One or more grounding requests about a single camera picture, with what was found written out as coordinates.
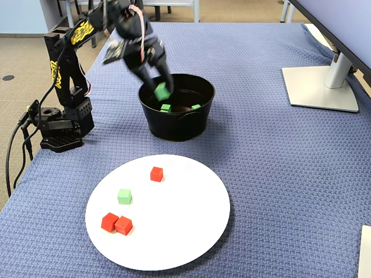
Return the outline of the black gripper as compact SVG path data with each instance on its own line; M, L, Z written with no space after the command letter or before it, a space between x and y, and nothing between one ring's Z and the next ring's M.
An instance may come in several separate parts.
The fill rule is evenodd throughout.
M120 17L116 29L125 41L123 59L128 68L153 93L157 84L149 76L144 65L148 62L157 69L168 92L173 93L174 81L166 62L165 45L154 33L148 18L137 13L128 18Z

